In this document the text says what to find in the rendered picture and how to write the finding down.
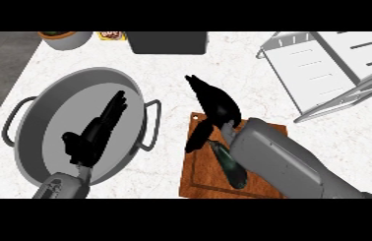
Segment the brown wooden cutting board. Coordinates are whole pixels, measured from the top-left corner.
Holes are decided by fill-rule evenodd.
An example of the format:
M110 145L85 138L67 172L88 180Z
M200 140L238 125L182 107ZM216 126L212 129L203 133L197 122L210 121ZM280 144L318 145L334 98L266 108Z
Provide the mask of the brown wooden cutting board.
M265 179L251 172L247 173L246 187L232 187L210 144L185 154L179 196L192 199L285 198Z

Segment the dark grey box appliance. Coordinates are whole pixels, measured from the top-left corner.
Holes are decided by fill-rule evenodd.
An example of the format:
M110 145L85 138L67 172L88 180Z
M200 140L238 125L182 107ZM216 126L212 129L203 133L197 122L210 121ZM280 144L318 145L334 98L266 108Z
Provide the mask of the dark grey box appliance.
M207 52L206 31L127 31L135 54L188 54Z

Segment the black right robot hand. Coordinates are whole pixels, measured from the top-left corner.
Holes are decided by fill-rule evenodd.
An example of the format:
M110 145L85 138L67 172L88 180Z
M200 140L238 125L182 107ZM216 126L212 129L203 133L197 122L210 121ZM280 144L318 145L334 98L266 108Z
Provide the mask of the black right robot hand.
M185 150L191 153L204 146L215 132L215 127L223 129L225 124L231 121L234 121L234 127L240 125L241 112L232 97L220 88L212 86L195 75L185 76L185 79L189 82L207 115L207 119L198 123L187 143Z

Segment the dark green eggplant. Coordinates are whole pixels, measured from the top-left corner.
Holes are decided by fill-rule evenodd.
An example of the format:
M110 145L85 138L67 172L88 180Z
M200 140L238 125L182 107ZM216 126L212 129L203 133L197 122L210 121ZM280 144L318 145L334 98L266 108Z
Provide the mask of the dark green eggplant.
M219 141L209 141L222 170L226 174L229 183L235 189L243 189L247 185L247 171L237 163L231 151Z

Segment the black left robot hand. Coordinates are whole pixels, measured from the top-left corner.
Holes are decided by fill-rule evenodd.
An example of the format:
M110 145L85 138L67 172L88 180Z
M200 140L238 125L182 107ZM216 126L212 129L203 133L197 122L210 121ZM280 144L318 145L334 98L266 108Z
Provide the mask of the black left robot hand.
M126 92L120 90L108 102L101 116L94 118L82 134L77 135L73 132L63 134L71 164L85 167L96 165L127 107Z

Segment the grey two-handled pot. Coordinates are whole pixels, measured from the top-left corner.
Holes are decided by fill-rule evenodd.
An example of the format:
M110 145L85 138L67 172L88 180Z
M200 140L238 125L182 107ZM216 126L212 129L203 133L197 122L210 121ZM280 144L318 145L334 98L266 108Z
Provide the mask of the grey two-handled pot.
M94 167L94 185L105 182L126 168L139 150L151 151L142 142L147 131L147 108L160 106L145 101L132 77L117 69L83 69L60 79L40 95L26 98L27 107L17 137L3 139L15 149L15 160L26 179L42 185L54 173L77 174L65 154L63 134L82 133L119 91L126 93L127 109L114 129L104 155Z

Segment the grey pot with brown rim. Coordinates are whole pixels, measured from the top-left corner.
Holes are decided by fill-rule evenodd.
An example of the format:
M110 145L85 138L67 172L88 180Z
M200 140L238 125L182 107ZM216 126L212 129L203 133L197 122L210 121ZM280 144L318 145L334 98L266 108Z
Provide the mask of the grey pot with brown rim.
M61 51L79 48L91 39L92 34L92 31L61 31L55 35L48 34L45 31L39 32L46 44Z

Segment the yellow printed box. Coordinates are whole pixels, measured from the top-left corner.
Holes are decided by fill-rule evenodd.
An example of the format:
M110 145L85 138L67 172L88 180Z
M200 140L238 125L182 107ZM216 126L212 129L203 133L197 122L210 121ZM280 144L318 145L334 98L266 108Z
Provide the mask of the yellow printed box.
M102 40L126 40L126 33L123 31L99 31L99 38Z

